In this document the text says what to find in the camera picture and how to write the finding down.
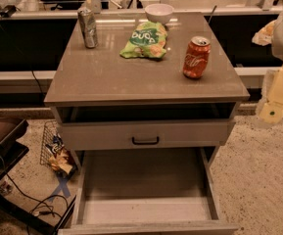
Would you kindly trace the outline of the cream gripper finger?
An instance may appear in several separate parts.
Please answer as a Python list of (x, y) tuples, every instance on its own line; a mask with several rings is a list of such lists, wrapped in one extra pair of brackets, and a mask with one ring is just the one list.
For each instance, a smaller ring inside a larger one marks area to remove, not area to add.
[(275, 21), (272, 21), (261, 28), (258, 32), (255, 33), (254, 37), (252, 38), (252, 42), (260, 45), (265, 46), (271, 43), (273, 30), (274, 30)]
[(269, 124), (278, 123), (283, 118), (283, 67), (266, 72), (258, 102), (258, 117)]

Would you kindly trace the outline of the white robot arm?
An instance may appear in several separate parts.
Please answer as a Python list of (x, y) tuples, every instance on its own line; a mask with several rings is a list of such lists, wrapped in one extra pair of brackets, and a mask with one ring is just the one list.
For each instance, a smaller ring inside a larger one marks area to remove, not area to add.
[[(283, 61), (283, 11), (275, 21), (258, 31), (252, 42), (261, 46), (270, 44), (272, 55)], [(283, 65), (280, 70), (266, 73), (256, 115), (269, 124), (283, 118)]]

